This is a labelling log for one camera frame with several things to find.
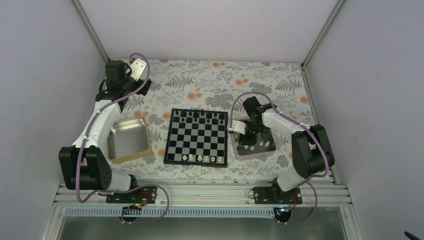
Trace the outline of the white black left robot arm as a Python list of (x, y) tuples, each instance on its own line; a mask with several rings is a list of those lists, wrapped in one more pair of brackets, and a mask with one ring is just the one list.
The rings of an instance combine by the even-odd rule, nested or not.
[(81, 135), (71, 146), (62, 147), (58, 158), (65, 186), (69, 190), (115, 191), (131, 203), (139, 197), (139, 188), (129, 174), (113, 172), (102, 152), (114, 122), (130, 96), (146, 95), (151, 80), (141, 79), (150, 72), (146, 60), (131, 58), (129, 63), (111, 60), (105, 65), (105, 79), (95, 97), (93, 113)]

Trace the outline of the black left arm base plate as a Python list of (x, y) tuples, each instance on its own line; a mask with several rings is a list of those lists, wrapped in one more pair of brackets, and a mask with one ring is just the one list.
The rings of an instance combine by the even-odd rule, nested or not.
[(106, 197), (106, 203), (130, 205), (154, 204), (156, 201), (156, 195), (156, 186), (146, 186), (130, 193), (110, 194)]

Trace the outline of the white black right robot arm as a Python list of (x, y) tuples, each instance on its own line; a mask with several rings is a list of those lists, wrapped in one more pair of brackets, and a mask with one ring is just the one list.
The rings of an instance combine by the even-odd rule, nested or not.
[(266, 129), (278, 132), (291, 142), (292, 167), (271, 182), (270, 195), (274, 202), (284, 203), (291, 190), (320, 172), (326, 175), (334, 165), (333, 151), (322, 125), (307, 126), (279, 112), (272, 103), (260, 104), (256, 97), (249, 97), (242, 105), (249, 121), (239, 138), (241, 144), (254, 145), (258, 135)]

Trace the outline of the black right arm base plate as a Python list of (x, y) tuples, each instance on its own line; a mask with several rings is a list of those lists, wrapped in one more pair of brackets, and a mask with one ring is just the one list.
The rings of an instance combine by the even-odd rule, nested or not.
[(302, 194), (298, 187), (289, 191), (282, 191), (277, 187), (257, 186), (252, 190), (257, 205), (300, 205), (303, 203)]

